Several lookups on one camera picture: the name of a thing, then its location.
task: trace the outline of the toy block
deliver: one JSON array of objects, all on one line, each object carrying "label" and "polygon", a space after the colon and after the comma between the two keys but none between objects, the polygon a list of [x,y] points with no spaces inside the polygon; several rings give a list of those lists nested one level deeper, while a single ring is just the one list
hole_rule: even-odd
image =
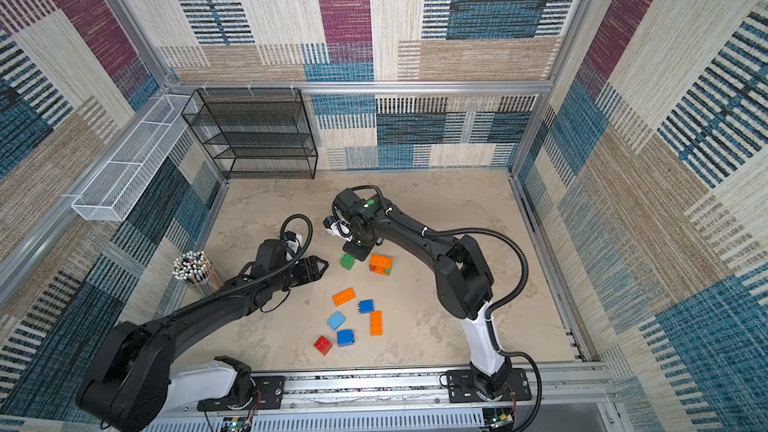
[{"label": "toy block", "polygon": [[346,270],[352,270],[352,266],[354,264],[355,264],[355,258],[350,254],[344,254],[344,256],[341,257],[341,266],[344,267]]},{"label": "toy block", "polygon": [[355,291],[352,288],[348,288],[345,291],[341,291],[333,296],[333,303],[339,307],[341,304],[345,304],[355,298]]},{"label": "toy block", "polygon": [[373,301],[361,301],[358,305],[361,314],[373,312]]},{"label": "toy block", "polygon": [[385,270],[392,268],[392,260],[389,257],[382,255],[371,255],[371,261],[369,262],[371,272],[374,272],[374,267],[382,267]]},{"label": "toy block", "polygon": [[336,342],[339,343],[339,347],[346,347],[355,343],[355,333],[347,329],[345,331],[336,332]]},{"label": "toy block", "polygon": [[371,335],[384,335],[382,331],[382,312],[371,312]]},{"label": "toy block", "polygon": [[336,312],[334,315],[331,315],[330,319],[328,319],[328,327],[335,331],[341,327],[341,324],[343,324],[345,320],[346,319],[341,315],[341,312]]},{"label": "toy block", "polygon": [[389,275],[391,270],[388,269],[388,268],[384,268],[381,265],[374,265],[371,268],[371,272],[374,272],[374,273],[377,273],[377,274],[381,274],[381,275]]},{"label": "toy block", "polygon": [[328,350],[331,350],[331,347],[333,347],[333,344],[323,336],[320,336],[317,342],[315,342],[315,348],[323,355],[328,354]]}]

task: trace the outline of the orange lego brick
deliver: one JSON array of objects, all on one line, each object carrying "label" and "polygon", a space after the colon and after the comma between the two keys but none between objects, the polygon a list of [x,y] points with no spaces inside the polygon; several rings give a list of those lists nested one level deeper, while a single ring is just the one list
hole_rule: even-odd
[{"label": "orange lego brick", "polygon": [[381,265],[373,265],[371,266],[371,272],[381,274],[381,275],[389,275],[389,269],[384,268]]},{"label": "orange lego brick", "polygon": [[372,266],[384,267],[384,269],[392,268],[392,260],[389,257],[383,257],[381,255],[371,255],[369,264]]},{"label": "orange lego brick", "polygon": [[371,312],[371,335],[384,335],[382,331],[382,312]]},{"label": "orange lego brick", "polygon": [[355,291],[352,288],[348,288],[345,291],[341,291],[333,296],[333,303],[339,307],[341,304],[347,303],[355,298]]}]

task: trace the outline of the red wire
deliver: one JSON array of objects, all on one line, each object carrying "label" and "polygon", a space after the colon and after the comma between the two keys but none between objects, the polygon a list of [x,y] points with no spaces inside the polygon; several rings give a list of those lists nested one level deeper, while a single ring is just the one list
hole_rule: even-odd
[{"label": "red wire", "polygon": [[507,386],[507,389],[509,389],[509,394],[512,396],[512,418],[514,418],[514,408],[518,406],[518,399],[514,396],[511,387]]}]

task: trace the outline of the green lego brick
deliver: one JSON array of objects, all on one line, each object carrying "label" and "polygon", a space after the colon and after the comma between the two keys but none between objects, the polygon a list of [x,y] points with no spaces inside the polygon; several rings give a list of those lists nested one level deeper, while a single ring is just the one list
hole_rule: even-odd
[{"label": "green lego brick", "polygon": [[352,266],[355,264],[355,258],[349,254],[344,254],[341,257],[341,266],[346,270],[352,270]]}]

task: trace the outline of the white arm segment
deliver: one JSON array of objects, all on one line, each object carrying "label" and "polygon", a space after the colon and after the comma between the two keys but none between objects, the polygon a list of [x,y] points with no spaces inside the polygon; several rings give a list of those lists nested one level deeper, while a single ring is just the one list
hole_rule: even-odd
[{"label": "white arm segment", "polygon": [[[467,336],[467,342],[469,342],[469,360],[472,362],[472,365],[487,376],[497,372],[504,363],[504,357],[494,349],[491,338],[488,336],[488,326],[485,324],[485,311],[489,305],[489,302],[485,302],[480,307],[478,317],[474,321],[469,318],[462,320],[462,328]],[[491,323],[493,324],[493,332],[498,337],[493,315],[491,316]]]},{"label": "white arm segment", "polygon": [[231,365],[218,360],[171,369],[168,396],[161,412],[190,402],[222,398],[230,392],[236,376],[237,372]]}]

